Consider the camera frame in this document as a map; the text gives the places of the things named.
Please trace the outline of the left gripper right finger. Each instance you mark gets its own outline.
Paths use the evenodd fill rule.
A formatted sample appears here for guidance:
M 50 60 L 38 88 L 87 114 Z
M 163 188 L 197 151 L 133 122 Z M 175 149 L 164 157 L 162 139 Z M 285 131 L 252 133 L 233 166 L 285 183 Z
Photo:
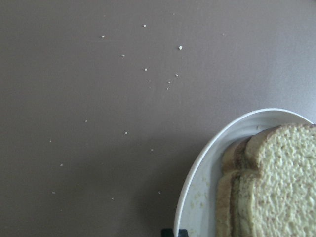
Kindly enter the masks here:
M 186 230 L 186 229 L 179 229 L 178 237 L 188 237 L 188 230 Z

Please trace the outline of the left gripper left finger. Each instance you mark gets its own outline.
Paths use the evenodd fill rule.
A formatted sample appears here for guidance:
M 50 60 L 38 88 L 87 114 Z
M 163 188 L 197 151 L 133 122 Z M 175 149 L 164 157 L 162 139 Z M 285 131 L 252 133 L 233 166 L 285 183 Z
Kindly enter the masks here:
M 161 237 L 174 237 L 173 230 L 170 228 L 162 229 Z

